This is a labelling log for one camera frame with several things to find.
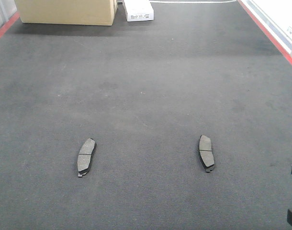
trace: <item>red stripe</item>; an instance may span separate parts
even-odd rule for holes
[[[263,31],[263,33],[269,38],[269,40],[275,45],[275,47],[282,53],[282,55],[289,61],[292,65],[292,57],[290,54],[280,45],[280,43],[271,35],[271,33],[262,25],[262,23],[253,15],[253,13],[246,7],[242,0],[238,0],[242,5],[244,10],[249,14],[252,20],[258,25],[258,27]]]
[[[10,29],[10,27],[19,19],[20,14],[16,12],[1,28],[0,28],[0,39]]]

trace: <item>white wall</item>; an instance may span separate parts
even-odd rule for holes
[[[253,0],[292,40],[292,0]]]
[[[14,0],[0,0],[0,27],[16,12]]]

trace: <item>floor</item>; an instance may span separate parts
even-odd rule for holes
[[[0,230],[292,229],[292,66],[237,2],[152,5],[0,40]]]

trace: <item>brake pad friction material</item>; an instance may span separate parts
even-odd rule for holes
[[[201,135],[199,140],[199,150],[212,151],[211,139],[207,136]]]
[[[215,161],[212,152],[212,142],[207,136],[201,135],[198,143],[198,154],[207,173],[214,169]]]
[[[96,142],[91,138],[87,139],[82,145],[77,160],[78,177],[82,177],[90,171],[90,165],[95,149]]]

